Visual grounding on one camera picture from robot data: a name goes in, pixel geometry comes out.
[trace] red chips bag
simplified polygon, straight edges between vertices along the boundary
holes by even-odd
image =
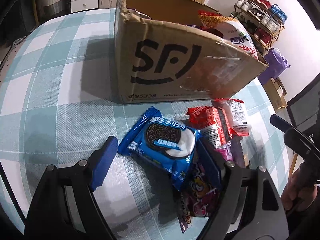
[[[188,108],[190,125],[201,130],[203,137],[218,148],[232,139],[229,122],[223,109],[200,106]]]

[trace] plaid tablecloth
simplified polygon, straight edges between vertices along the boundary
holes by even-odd
[[[39,26],[24,42],[0,88],[0,161],[27,215],[44,169],[73,165],[109,135],[119,141],[150,106],[165,118],[183,120],[188,107],[210,101],[121,105],[114,63],[115,9],[59,17]],[[252,167],[265,165],[282,192],[289,169],[283,134],[269,123],[271,103],[257,79],[237,93],[245,101],[251,136],[242,141]],[[195,239],[206,219],[180,231],[168,176],[140,160],[117,155],[94,193],[114,234],[125,239]],[[0,203],[24,226],[0,183]],[[81,228],[76,212],[74,224]]]

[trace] red shoe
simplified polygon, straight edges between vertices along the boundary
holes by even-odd
[[[259,1],[260,1],[260,5],[265,7],[267,10],[272,6],[271,3],[267,0],[259,0]]]
[[[263,37],[263,30],[261,28],[258,28],[256,32],[253,35],[257,40],[260,40],[260,38]]]
[[[261,33],[262,33],[262,36],[260,36],[261,37],[260,38],[260,43],[264,47],[266,47],[266,46],[268,46],[270,44],[272,37],[271,37],[271,35],[269,33],[265,32],[264,30],[261,30]]]

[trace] wicker basket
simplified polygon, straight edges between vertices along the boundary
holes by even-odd
[[[44,0],[43,5],[46,17],[52,17],[66,9],[66,0]]]

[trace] cardboard box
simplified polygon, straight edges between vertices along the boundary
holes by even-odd
[[[278,113],[282,108],[286,108],[288,106],[284,100],[284,96],[279,96],[277,91],[279,89],[279,85],[274,79],[270,79],[267,83],[265,83],[263,88],[266,91],[276,113]]]
[[[127,8],[151,17],[142,19]],[[124,103],[227,98],[267,68],[202,26],[194,0],[117,0],[115,58]]]

